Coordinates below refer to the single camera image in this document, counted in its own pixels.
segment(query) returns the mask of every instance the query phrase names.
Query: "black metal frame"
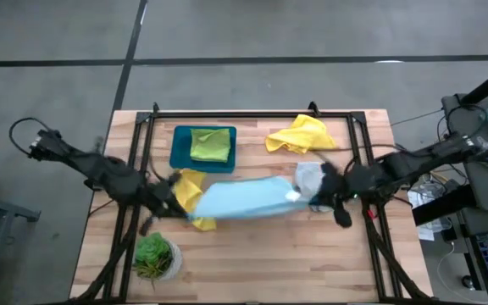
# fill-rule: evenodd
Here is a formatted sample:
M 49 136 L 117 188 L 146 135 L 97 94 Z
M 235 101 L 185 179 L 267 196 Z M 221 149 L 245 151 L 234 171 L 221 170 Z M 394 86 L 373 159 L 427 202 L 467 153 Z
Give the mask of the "black metal frame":
M 222 112 L 166 112 L 166 113 L 162 111 L 160 112 L 154 111 L 153 113 L 143 113 L 143 112 L 137 113 L 131 146 L 130 146 L 128 165 L 131 167 L 135 166 L 138 141 L 139 141 L 139 136 L 141 134 L 141 127 L 145 122 L 147 122 L 147 134 L 146 134 L 145 144 L 142 152 L 141 167 L 140 167 L 140 171 L 146 172 L 147 163 L 148 163 L 147 156 L 149 156 L 150 154 L 150 147 L 153 139 L 153 126 L 154 126 L 155 119 L 294 118 L 299 114 L 308 114 L 316 117 L 319 116 L 320 118 L 345 119 L 347 122 L 347 128 L 350 136 L 350 143 L 352 145 L 352 153 L 354 157 L 357 157 L 356 160 L 357 163 L 362 162 L 362 156 L 360 155 L 359 152 L 357 132 L 355 129 L 355 124 L 359 124 L 363 136 L 363 145 L 365 147 L 365 152 L 366 152 L 365 157 L 369 162 L 372 162 L 372 160 L 374 160 L 374 154 L 372 153 L 372 148 L 371 148 L 372 143 L 370 141 L 368 126 L 366 123 L 366 117 L 364 112 L 329 112 L 329 111 L 320 112 L 317 106 L 315 105 L 315 103 L 311 102 L 308 107 L 308 110 L 303 110 L 303 111 L 222 111 Z M 112 254 L 114 254 L 116 247 L 118 247 L 122 242 L 121 236 L 123 233 L 126 212 L 127 210 L 125 207 L 119 207 L 118 216 L 116 219 L 116 226 L 114 229 L 114 238 L 112 242 L 111 256 Z M 133 207 L 129 230 L 135 231 L 135 233 L 136 233 L 136 228 L 138 226 L 139 214 L 140 214 L 140 207 L 139 206 Z M 381 227 L 381 235 L 384 241 L 386 242 L 386 246 L 388 247 L 389 251 L 393 253 L 391 235 L 389 233 L 389 230 L 387 229 L 389 226 L 387 224 L 387 218 L 385 216 L 385 210 L 383 209 L 383 207 L 378 207 L 378 216 L 379 216 L 379 222 Z M 127 245 L 125 251 L 124 269 L 122 271 L 123 278 L 120 283 L 118 296 L 112 297 L 114 271 L 111 270 L 106 275 L 107 277 L 105 279 L 106 281 L 105 281 L 105 286 L 103 291 L 103 297 L 101 300 L 99 300 L 99 302 L 101 301 L 125 302 L 126 301 L 127 289 L 129 287 L 131 260 L 133 256 L 134 245 L 135 245 L 135 237 L 136 234 L 134 234 L 131 237 L 131 241 L 129 241 L 129 244 Z M 383 281 L 380 257 L 378 254 L 378 249 L 372 242 L 370 242 L 370 240 L 369 240 L 369 248 L 370 248 L 370 255 L 372 259 L 374 278 L 376 282 L 376 289 L 378 292 L 378 298 L 381 301 L 387 296 L 385 293 L 385 283 Z M 390 268 L 390 275 L 391 275 L 391 283 L 393 286 L 394 296 L 396 298 L 400 298 L 402 297 L 400 281 L 397 279 L 397 277 L 395 276 L 391 268 Z

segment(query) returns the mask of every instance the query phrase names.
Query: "gray floor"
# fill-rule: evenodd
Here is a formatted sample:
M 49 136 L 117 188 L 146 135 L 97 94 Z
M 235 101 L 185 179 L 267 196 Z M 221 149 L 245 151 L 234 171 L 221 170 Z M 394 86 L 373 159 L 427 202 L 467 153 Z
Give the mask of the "gray floor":
M 138 0 L 0 0 L 0 60 L 123 58 Z M 151 0 L 136 58 L 296 55 L 488 54 L 488 0 Z M 91 192 L 74 171 L 16 151 L 8 127 L 36 116 L 83 149 L 105 136 L 120 67 L 0 68 L 0 198 L 42 210 L 18 221 L 0 265 L 0 304 L 64 300 L 69 293 Z M 273 64 L 135 67 L 123 109 L 387 108 L 391 122 L 440 108 L 488 77 L 488 62 Z M 440 114 L 397 125 L 396 141 L 435 139 Z M 27 145 L 38 127 L 17 130 Z M 461 297 L 438 281 L 449 245 L 423 242 L 435 295 Z M 442 277 L 465 291 L 461 255 Z

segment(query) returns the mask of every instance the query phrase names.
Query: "wooden table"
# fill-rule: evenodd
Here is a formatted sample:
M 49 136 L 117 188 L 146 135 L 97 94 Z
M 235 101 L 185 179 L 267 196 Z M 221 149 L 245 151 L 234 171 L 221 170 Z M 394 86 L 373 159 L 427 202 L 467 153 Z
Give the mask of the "wooden table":
M 386 110 L 364 110 L 372 143 L 393 143 Z M 111 123 L 107 155 L 127 160 L 136 111 L 117 111 Z M 338 147 L 350 147 L 344 119 L 321 119 Z M 234 125 L 237 128 L 236 169 L 232 175 L 208 175 L 203 189 L 216 180 L 240 180 L 282 175 L 292 181 L 298 162 L 319 161 L 312 153 L 298 155 L 280 149 L 268 153 L 266 135 L 287 128 L 292 119 L 156 119 L 152 141 L 154 166 L 161 175 L 172 171 L 169 155 L 177 125 Z M 142 132 L 138 154 L 141 153 Z M 363 145 L 359 134 L 359 143 Z M 374 155 L 390 148 L 375 147 Z M 326 152 L 334 164 L 344 167 L 351 152 Z M 108 197 L 97 194 L 91 208 Z M 369 244 L 359 201 L 346 204 L 353 226 L 342 229 L 332 213 L 308 210 L 269 219 L 225 220 L 212 232 L 197 231 L 182 219 L 162 219 L 159 231 L 175 242 L 184 265 L 175 279 L 159 281 L 155 290 L 148 280 L 132 272 L 128 302 L 376 302 L 378 300 Z M 86 233 L 70 295 L 79 296 L 107 262 L 117 214 L 116 205 L 95 213 Z M 392 201 L 385 208 L 395 254 L 403 268 L 425 293 L 432 295 L 412 211 Z M 142 208 L 141 222 L 149 215 Z M 119 288 L 120 269 L 114 280 Z M 391 291 L 385 261 L 382 269 Z

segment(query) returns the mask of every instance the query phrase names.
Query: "green cloth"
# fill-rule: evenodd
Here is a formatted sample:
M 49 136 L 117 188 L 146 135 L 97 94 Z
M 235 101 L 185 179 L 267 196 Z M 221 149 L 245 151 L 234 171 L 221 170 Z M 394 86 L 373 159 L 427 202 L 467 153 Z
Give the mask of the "green cloth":
M 229 129 L 192 129 L 191 159 L 227 162 L 230 150 Z

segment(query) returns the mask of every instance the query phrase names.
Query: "light blue cloth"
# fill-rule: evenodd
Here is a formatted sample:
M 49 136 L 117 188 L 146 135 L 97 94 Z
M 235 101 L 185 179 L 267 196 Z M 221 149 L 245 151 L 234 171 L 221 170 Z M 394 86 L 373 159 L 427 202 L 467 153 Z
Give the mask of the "light blue cloth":
M 202 195 L 192 216 L 249 219 L 305 209 L 308 201 L 296 197 L 291 184 L 279 176 L 217 182 Z

